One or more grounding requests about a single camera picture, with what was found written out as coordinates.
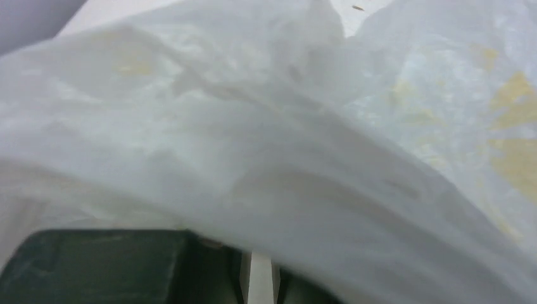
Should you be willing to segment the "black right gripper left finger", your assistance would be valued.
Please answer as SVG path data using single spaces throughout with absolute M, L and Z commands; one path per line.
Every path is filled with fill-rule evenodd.
M 4 267 L 1 302 L 243 303 L 240 261 L 189 231 L 40 231 Z

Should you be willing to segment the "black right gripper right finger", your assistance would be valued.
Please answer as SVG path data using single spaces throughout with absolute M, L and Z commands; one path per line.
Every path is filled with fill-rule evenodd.
M 275 268 L 274 303 L 340 304 L 341 302 L 316 284 L 296 276 L 284 268 Z

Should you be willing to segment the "white plastic bag lemon print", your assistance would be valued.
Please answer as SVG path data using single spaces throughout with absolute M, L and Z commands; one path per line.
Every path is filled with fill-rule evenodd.
M 1 268 L 189 231 L 341 303 L 536 302 L 536 2 L 178 1 L 1 58 Z

